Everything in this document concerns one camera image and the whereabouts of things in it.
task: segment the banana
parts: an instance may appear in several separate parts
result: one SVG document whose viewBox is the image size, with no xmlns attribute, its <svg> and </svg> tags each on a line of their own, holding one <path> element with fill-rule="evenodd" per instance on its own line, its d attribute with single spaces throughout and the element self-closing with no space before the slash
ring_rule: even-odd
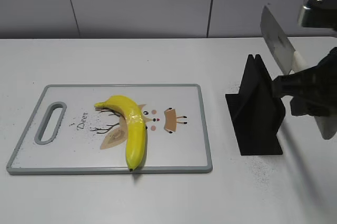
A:
<svg viewBox="0 0 337 224">
<path fill-rule="evenodd" d="M 95 107 L 109 108 L 125 117 L 128 133 L 125 157 L 129 170 L 133 171 L 142 162 L 145 152 L 146 129 L 141 109 L 133 100 L 121 95 L 96 103 Z"/>
</svg>

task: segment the deer illustration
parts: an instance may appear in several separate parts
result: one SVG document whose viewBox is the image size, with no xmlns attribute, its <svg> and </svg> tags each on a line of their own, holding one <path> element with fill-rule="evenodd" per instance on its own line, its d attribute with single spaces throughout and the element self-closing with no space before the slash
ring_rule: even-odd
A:
<svg viewBox="0 0 337 224">
<path fill-rule="evenodd" d="M 143 107 L 146 106 L 145 104 L 141 104 L 139 105 L 139 108 L 141 110 L 143 110 Z M 123 116 L 121 116 L 119 113 L 110 110 L 108 108 L 104 108 L 104 109 L 97 109 L 97 111 L 99 111 L 99 113 L 103 113 L 103 112 L 109 112 L 111 114 L 109 114 L 109 116 L 117 116 L 119 118 L 119 122 L 115 123 L 115 124 L 107 124 L 107 128 L 94 128 L 90 131 L 92 132 L 96 132 L 96 134 L 106 134 L 106 137 L 104 138 L 102 144 L 101 144 L 101 149 L 108 149 L 108 148 L 112 148 L 114 146 L 117 146 L 121 143 L 123 143 L 124 141 L 127 140 L 127 125 L 126 125 L 126 121 L 123 118 Z M 156 110 L 152 110 L 151 113 L 153 115 L 155 115 L 157 113 Z M 143 111 L 142 117 L 143 120 L 145 121 L 145 123 L 148 123 L 150 121 L 153 122 L 157 122 L 160 119 L 159 118 L 154 118 L 154 119 L 150 119 L 148 117 L 146 117 L 146 115 L 148 115 L 149 112 L 148 111 Z M 165 112 L 165 126 L 164 126 L 164 130 L 168 133 L 172 133 L 176 131 L 176 125 L 177 124 L 187 124 L 187 122 L 178 122 L 177 119 L 179 118 L 187 118 L 186 116 L 176 116 L 176 112 L 175 109 L 172 108 L 168 108 Z M 151 130 L 155 131 L 156 130 L 156 126 L 151 126 Z"/>
</svg>

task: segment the knife blade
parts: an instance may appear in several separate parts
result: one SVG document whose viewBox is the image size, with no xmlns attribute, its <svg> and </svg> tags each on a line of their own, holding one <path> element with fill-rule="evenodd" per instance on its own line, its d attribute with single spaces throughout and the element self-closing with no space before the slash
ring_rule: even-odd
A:
<svg viewBox="0 0 337 224">
<path fill-rule="evenodd" d="M 263 7 L 260 29 L 282 73 L 288 75 L 292 68 L 295 48 L 266 6 Z"/>
</svg>

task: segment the banana tip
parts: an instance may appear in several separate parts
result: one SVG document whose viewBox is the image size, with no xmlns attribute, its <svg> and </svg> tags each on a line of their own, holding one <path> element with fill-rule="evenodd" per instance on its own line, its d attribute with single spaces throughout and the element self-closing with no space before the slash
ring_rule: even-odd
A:
<svg viewBox="0 0 337 224">
<path fill-rule="evenodd" d="M 95 103 L 94 106 L 95 106 L 96 108 L 103 108 L 103 107 L 104 107 L 104 102 Z"/>
</svg>

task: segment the table surface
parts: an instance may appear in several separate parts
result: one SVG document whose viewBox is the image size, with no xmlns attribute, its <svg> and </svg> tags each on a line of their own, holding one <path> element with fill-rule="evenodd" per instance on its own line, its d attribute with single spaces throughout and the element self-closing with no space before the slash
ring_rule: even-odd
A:
<svg viewBox="0 0 337 224">
<path fill-rule="evenodd" d="M 291 38 L 309 65 L 332 37 Z M 0 223 L 307 223 L 312 198 L 337 209 L 337 137 L 313 118 L 279 132 L 284 155 L 242 157 L 224 98 L 248 54 L 281 74 L 262 38 L 0 40 Z M 48 84 L 197 83 L 213 161 L 208 174 L 10 176 L 5 166 Z"/>
</svg>

